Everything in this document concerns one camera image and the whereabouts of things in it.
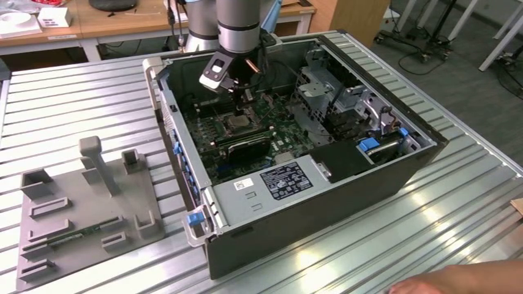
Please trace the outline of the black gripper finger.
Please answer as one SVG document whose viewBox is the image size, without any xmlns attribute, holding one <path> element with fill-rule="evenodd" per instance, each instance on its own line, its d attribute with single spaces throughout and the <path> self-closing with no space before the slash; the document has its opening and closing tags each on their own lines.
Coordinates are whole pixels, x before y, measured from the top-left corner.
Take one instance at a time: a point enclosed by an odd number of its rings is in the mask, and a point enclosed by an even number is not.
<svg viewBox="0 0 523 294">
<path fill-rule="evenodd" d="M 241 106 L 242 106 L 242 98 L 241 98 L 242 93 L 244 93 L 242 90 L 233 88 L 233 91 L 232 91 L 232 100 L 234 103 L 233 115 L 242 115 L 242 113 L 244 113 L 242 108 L 241 108 Z"/>
<path fill-rule="evenodd" d="M 244 114 L 249 118 L 252 118 L 252 103 L 253 103 L 253 94 L 249 89 L 245 90 L 242 95 L 242 102 L 244 102 Z"/>
</svg>

